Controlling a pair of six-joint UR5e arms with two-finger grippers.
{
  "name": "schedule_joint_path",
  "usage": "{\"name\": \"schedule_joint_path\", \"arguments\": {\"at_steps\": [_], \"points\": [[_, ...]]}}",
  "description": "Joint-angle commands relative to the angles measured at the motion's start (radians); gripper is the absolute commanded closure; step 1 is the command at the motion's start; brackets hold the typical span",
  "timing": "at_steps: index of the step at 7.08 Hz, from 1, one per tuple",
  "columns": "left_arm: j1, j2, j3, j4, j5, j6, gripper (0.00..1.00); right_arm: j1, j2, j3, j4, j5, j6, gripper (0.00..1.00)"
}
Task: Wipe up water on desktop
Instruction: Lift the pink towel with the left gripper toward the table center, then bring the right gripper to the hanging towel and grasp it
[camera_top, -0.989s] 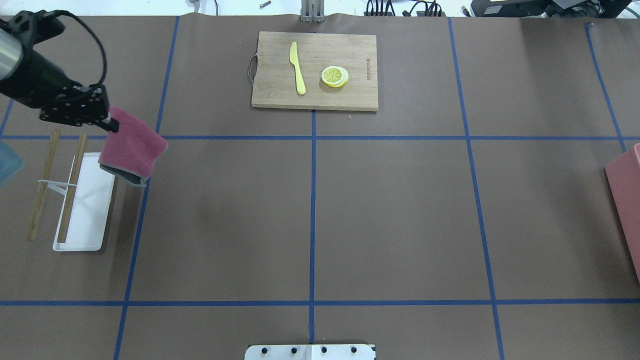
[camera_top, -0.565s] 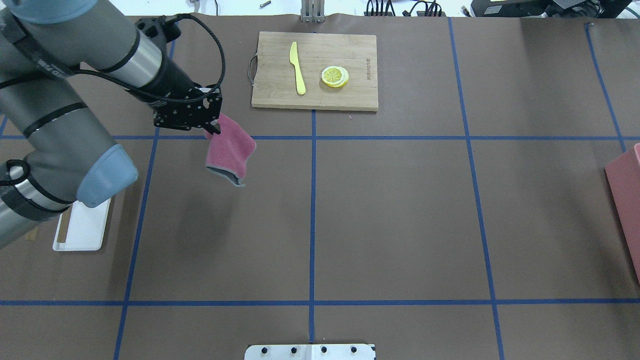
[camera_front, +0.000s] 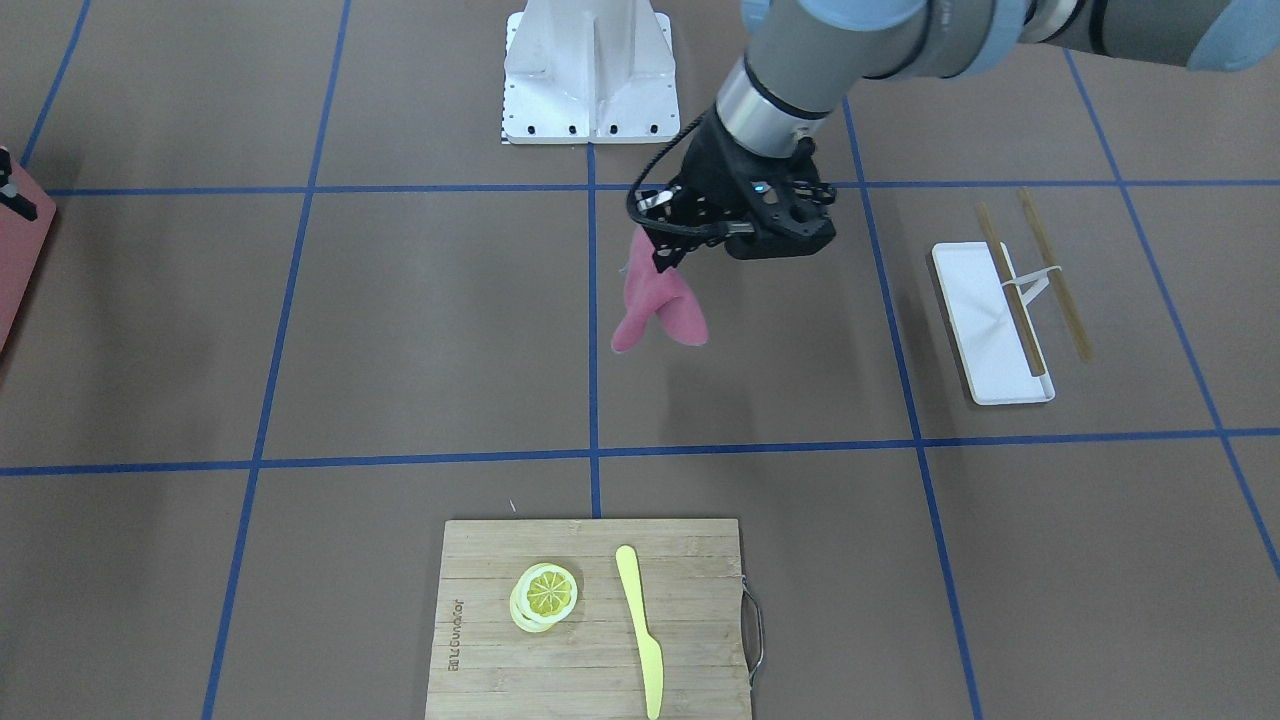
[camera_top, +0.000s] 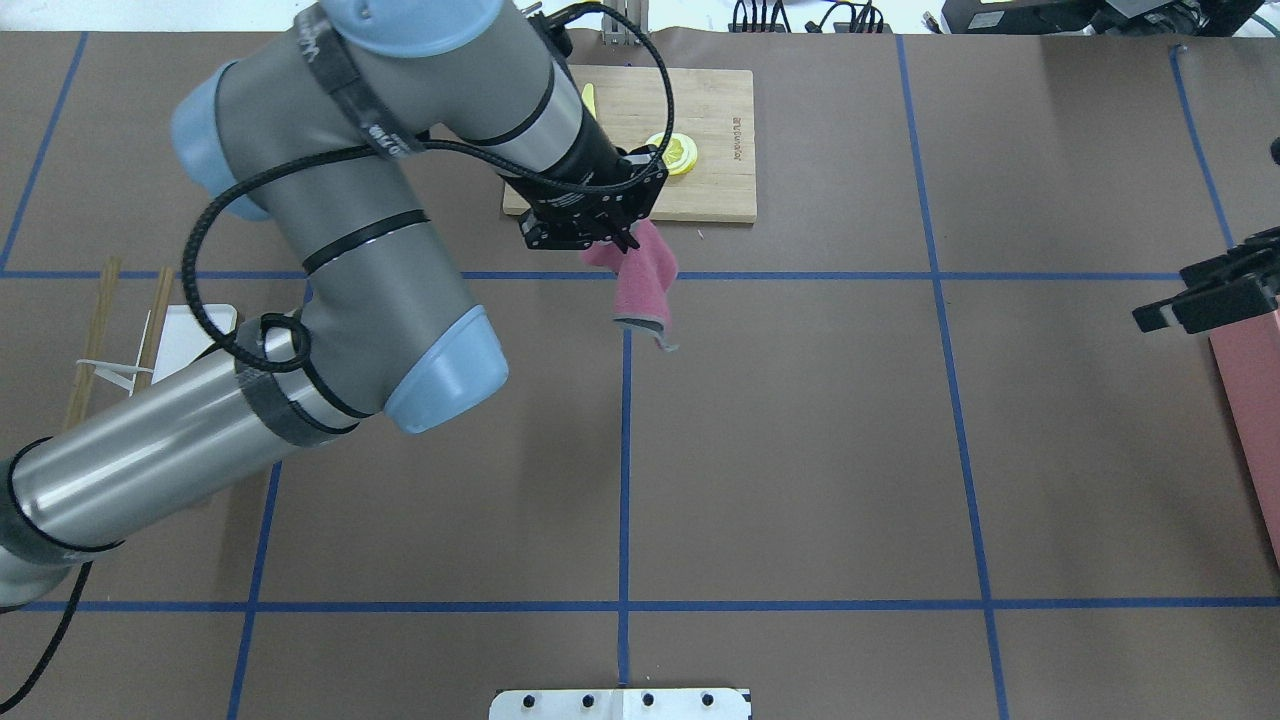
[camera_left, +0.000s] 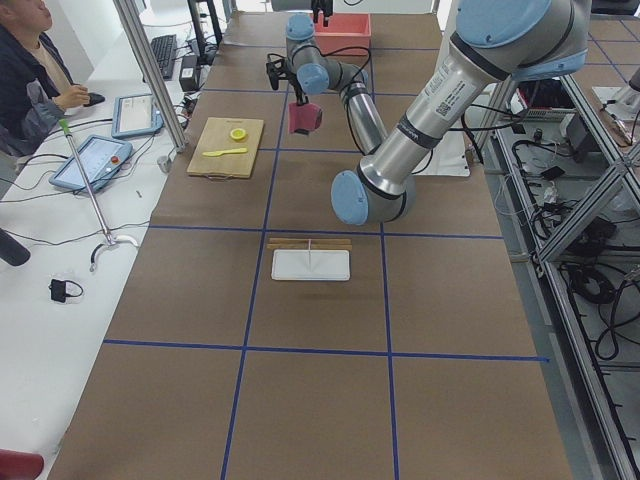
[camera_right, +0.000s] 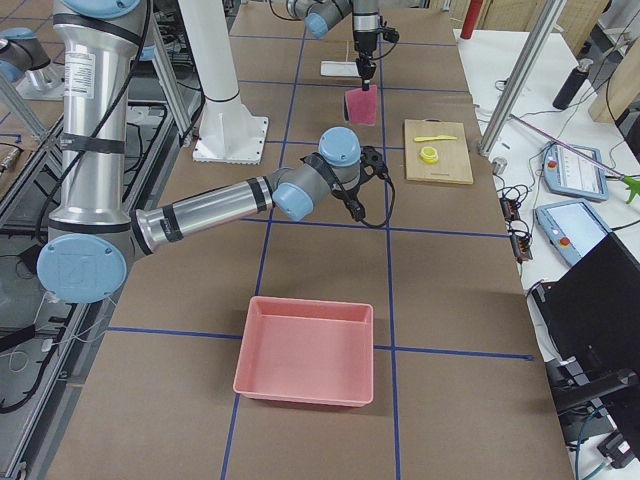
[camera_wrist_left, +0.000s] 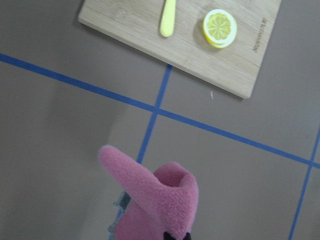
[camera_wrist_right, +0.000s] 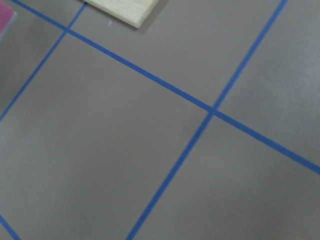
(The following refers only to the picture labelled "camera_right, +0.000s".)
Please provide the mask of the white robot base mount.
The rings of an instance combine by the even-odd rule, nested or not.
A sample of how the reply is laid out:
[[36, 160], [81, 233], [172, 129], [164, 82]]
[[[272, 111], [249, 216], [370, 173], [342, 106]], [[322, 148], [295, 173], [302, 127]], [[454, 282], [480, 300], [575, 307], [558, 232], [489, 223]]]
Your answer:
[[180, 0], [179, 7], [205, 97], [193, 158], [258, 164], [269, 120], [242, 102], [223, 4]]

